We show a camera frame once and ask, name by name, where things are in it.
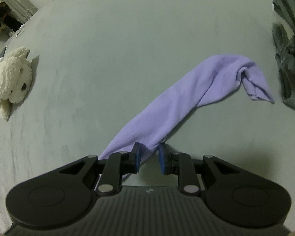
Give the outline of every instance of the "plush dog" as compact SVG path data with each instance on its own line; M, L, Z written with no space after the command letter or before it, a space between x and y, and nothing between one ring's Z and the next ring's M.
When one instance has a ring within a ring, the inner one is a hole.
M26 60L30 50L24 46L11 51L0 60L0 118L8 121L11 105L24 101L32 83L31 63Z

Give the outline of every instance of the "purple towel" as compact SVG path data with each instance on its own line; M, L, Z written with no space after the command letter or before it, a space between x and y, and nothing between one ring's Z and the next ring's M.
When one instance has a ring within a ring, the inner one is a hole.
M240 83L252 100L274 102L263 73L249 58L238 55L211 56L152 101L128 122L100 155L122 150L131 151L135 142L146 146L141 162L156 150L157 145L194 108L227 96Z

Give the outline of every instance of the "gray ribbed panel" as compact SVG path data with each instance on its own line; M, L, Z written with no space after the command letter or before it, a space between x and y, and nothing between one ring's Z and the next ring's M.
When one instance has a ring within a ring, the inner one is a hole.
M286 236L283 225L243 229L213 215L198 197L176 187L123 187L100 198L80 221L62 229L33 231L16 227L8 236Z

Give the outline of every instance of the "curtain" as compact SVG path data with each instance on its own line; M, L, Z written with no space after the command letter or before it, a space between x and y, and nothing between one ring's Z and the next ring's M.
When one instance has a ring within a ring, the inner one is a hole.
M12 11L12 15L25 23L38 9L29 0L3 0Z

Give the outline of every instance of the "bed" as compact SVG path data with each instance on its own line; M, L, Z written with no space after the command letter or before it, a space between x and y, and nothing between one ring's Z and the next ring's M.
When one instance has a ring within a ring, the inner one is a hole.
M272 0L53 0L7 42L31 50L33 83L0 119L0 231L16 184L99 155L154 98L207 57L233 53L262 69L275 104L243 88L193 110L168 137L195 158L213 154L284 186L295 229L295 111L281 102ZM175 185L152 156L128 185Z

